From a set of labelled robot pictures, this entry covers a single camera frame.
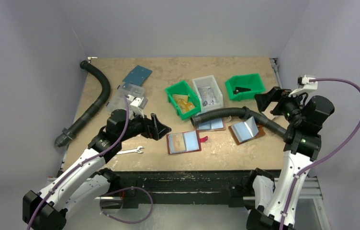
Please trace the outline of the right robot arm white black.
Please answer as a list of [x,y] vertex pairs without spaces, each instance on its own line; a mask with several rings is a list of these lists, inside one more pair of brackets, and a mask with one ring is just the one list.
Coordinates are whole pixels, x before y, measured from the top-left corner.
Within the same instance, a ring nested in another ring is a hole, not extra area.
[[307,92],[295,94],[280,87],[273,87],[254,98],[261,112],[271,102],[276,102],[271,114],[284,116],[289,125],[283,134],[283,166],[277,183],[260,169],[246,181],[247,191],[255,195],[255,208],[250,210],[246,228],[292,230],[309,166],[315,162],[321,150],[319,131],[334,113],[335,107],[323,96],[308,98]]

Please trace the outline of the green bin with yellow items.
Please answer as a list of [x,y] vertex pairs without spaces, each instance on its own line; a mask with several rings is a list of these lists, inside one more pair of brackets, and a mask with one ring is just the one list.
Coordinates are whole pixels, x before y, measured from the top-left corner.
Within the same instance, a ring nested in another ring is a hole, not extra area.
[[168,102],[174,107],[181,120],[196,115],[201,111],[200,100],[186,81],[180,81],[165,89]]

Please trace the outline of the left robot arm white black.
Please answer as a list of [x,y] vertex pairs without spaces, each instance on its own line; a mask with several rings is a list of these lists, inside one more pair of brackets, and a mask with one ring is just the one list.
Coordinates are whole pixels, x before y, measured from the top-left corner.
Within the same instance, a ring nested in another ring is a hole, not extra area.
[[92,139],[88,148],[65,172],[39,192],[30,190],[22,200],[22,218],[33,230],[61,230],[73,210],[84,201],[97,196],[123,195],[120,177],[104,169],[122,149],[122,142],[141,135],[162,139],[171,128],[162,124],[155,114],[148,118],[118,109],[111,113],[105,127]]

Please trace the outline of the white plastic bin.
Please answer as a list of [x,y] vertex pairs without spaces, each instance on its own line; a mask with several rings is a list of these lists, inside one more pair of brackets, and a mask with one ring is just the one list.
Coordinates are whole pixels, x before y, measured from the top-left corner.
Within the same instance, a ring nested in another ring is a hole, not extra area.
[[199,98],[202,113],[224,107],[223,95],[214,75],[194,78],[192,84]]

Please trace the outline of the red leather card holder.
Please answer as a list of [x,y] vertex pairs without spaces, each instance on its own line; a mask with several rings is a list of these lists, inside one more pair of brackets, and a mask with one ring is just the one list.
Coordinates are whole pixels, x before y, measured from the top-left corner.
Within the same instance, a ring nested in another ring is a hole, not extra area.
[[201,151],[201,144],[208,140],[208,136],[200,137],[200,132],[198,130],[193,130],[167,134],[166,140],[168,155],[175,155]]

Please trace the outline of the dark grey VIP card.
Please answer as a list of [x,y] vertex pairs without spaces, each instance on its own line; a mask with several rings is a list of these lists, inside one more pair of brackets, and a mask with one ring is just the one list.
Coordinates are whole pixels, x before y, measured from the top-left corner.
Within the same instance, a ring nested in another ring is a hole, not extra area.
[[250,88],[245,88],[245,87],[235,87],[235,89],[233,90],[233,94],[237,95],[239,93],[245,93],[245,92],[250,92],[251,89]]

